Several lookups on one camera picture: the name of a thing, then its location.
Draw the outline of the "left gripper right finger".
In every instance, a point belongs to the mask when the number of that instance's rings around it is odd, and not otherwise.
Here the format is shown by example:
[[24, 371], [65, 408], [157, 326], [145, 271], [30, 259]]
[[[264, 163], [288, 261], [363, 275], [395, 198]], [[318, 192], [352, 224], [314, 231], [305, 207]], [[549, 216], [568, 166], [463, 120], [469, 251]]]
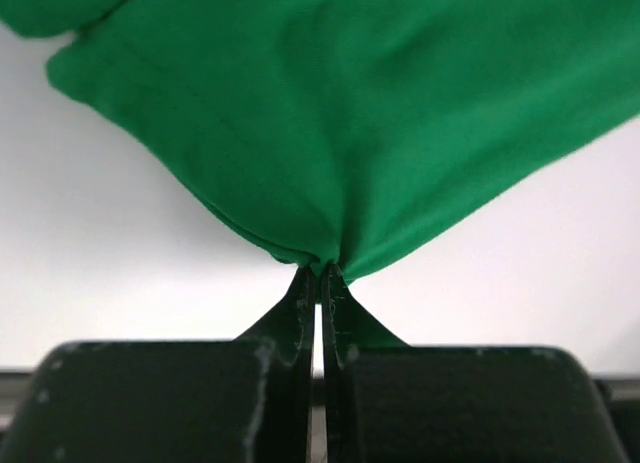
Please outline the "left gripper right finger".
[[332, 462], [625, 462], [596, 383], [548, 346], [411, 346], [320, 281]]

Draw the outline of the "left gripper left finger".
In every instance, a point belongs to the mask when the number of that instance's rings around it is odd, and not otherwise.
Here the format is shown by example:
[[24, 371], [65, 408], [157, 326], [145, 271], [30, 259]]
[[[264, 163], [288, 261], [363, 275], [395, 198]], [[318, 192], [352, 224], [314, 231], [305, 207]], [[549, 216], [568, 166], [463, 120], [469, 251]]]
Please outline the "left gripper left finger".
[[316, 280], [229, 341], [69, 342], [29, 381], [5, 462], [304, 462]]

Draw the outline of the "green t shirt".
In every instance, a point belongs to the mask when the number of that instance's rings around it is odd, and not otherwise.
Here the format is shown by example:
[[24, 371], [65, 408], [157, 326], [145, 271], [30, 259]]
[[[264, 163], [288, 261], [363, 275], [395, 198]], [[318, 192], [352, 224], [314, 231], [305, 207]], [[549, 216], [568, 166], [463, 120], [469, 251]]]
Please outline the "green t shirt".
[[50, 84], [355, 280], [639, 112], [639, 0], [1, 0]]

